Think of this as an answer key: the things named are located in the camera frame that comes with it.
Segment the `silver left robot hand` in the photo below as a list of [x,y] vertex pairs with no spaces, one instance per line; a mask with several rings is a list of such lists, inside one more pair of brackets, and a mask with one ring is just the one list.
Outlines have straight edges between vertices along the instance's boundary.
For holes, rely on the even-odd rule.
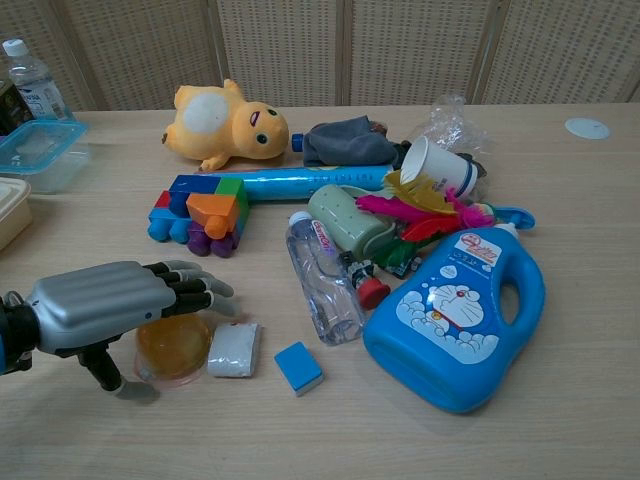
[[109,344],[161,318],[211,310],[236,317],[234,290],[194,262],[117,261],[38,280],[22,304],[20,352],[75,356],[106,392],[126,385]]

